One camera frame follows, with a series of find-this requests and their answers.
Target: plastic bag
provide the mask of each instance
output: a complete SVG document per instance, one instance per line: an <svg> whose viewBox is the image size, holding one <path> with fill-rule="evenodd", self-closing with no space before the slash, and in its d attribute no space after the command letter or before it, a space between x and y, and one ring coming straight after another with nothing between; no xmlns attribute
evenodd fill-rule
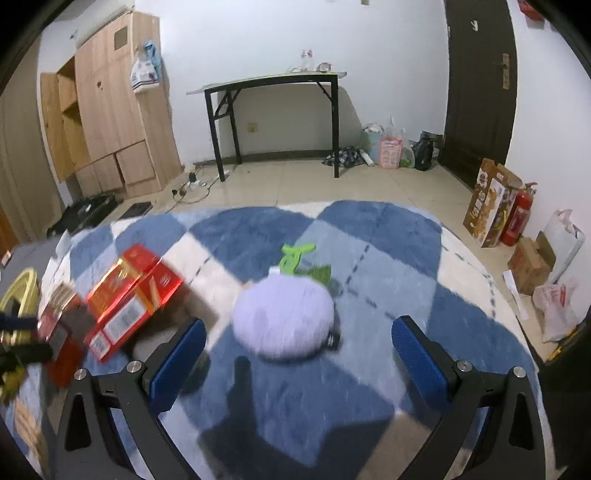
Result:
<svg viewBox="0 0 591 480"><path fill-rule="evenodd" d="M398 168L402 153L402 139L398 137L382 137L379 139L379 166L382 168Z"/></svg>
<svg viewBox="0 0 591 480"><path fill-rule="evenodd" d="M570 221L572 213L572 210L556 210L544 228L544 235L556 255L548 283L560 278L585 242L585 234Z"/></svg>
<svg viewBox="0 0 591 480"><path fill-rule="evenodd" d="M400 154L401 168L414 168L414 153L410 140L406 136L404 128L400 129L400 136L402 137L402 153Z"/></svg>
<svg viewBox="0 0 591 480"><path fill-rule="evenodd" d="M129 80L134 93L156 88L160 85L161 60L152 41L138 48L134 55L134 66Z"/></svg>
<svg viewBox="0 0 591 480"><path fill-rule="evenodd" d="M367 124L363 128L361 149L365 150L369 158L379 164L379 140L384 136L384 127L380 124Z"/></svg>
<svg viewBox="0 0 591 480"><path fill-rule="evenodd" d="M427 171L433 165L434 141L428 132L421 132L421 138L413 146L414 168Z"/></svg>
<svg viewBox="0 0 591 480"><path fill-rule="evenodd" d="M580 322L570 306L570 299L578 284L569 279L562 284L536 287L532 300L544 312L543 341L557 342L565 338Z"/></svg>
<svg viewBox="0 0 591 480"><path fill-rule="evenodd" d="M386 135L379 139L379 166L398 168L402 155L402 137L396 130L392 115L390 115L390 122L385 133Z"/></svg>

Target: wooden drawer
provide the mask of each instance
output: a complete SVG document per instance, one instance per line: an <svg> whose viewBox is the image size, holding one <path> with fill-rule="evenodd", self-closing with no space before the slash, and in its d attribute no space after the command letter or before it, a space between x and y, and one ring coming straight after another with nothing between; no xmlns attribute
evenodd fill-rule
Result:
<svg viewBox="0 0 591 480"><path fill-rule="evenodd" d="M146 142L124 148L115 155L127 185L154 178L154 167Z"/></svg>
<svg viewBox="0 0 591 480"><path fill-rule="evenodd" d="M80 184L82 195L84 197L92 197L102 192L100 189L99 179L96 177L95 165L91 163L76 172L76 178Z"/></svg>
<svg viewBox="0 0 591 480"><path fill-rule="evenodd" d="M105 158L95 161L93 165L95 167L96 178L99 179L100 188L103 192L123 187L114 155L107 155Z"/></svg>

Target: rug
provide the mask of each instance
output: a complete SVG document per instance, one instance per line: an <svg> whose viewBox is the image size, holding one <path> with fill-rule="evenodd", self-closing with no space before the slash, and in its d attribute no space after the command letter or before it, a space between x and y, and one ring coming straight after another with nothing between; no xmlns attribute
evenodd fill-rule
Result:
<svg viewBox="0 0 591 480"><path fill-rule="evenodd" d="M302 362L266 362L236 341L229 325L233 303L243 284L278 264L283 244L310 242L316 250L301 265L332 267L341 346ZM401 474L438 421L392 348L392 321L403 314L451 357L479 370L525 368L538 400L547 463L553 462L535 365L517 319L486 268L429 213L339 201L120 220L73 238L69 253L43 278L41 308L61 281L87 295L135 243L163 257L213 312L207 364L160 415L202 479ZM85 367L101 374L128 361L120 353L101 365L89 355ZM32 374L23 391L43 417L44 400L30 398L41 391L38 377ZM465 466L482 419L475 419L454 471ZM120 415L116 422L137 473L151 478Z"/></svg>

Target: baseboard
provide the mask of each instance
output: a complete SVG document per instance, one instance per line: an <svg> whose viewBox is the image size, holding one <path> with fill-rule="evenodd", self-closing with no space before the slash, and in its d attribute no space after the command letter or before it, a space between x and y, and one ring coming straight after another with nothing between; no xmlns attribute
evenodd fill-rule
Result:
<svg viewBox="0 0 591 480"><path fill-rule="evenodd" d="M249 153L242 156L243 162L257 162L257 161L281 161L281 160L295 160L296 158L323 158L332 153L332 150L295 150L289 152L263 152L263 153ZM224 165L236 164L236 156L225 157L222 159ZM199 162L199 166L215 165L215 160L206 160Z"/></svg>

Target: table leg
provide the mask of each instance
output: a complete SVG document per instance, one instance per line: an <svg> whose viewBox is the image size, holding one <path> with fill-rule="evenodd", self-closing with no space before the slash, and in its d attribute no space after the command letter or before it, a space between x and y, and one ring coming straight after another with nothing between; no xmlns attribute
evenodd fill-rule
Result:
<svg viewBox="0 0 591 480"><path fill-rule="evenodd" d="M232 126L232 136L234 137L234 149L236 150L236 163L242 164L242 157L240 156L240 144L238 143L238 131L236 130L236 118L234 117L234 101L232 100L232 92L226 92L228 96L228 111L230 112L230 125Z"/></svg>
<svg viewBox="0 0 591 480"><path fill-rule="evenodd" d="M332 106L333 155L335 156L335 178L339 178L339 81L330 82L330 103Z"/></svg>
<svg viewBox="0 0 591 480"><path fill-rule="evenodd" d="M226 181L223 172L222 156L220 155L220 145L217 141L216 121L213 118L212 94L205 92L205 104L207 105L207 116L209 117L209 129L212 133L213 153L216 156L217 172L220 175L220 181Z"/></svg>

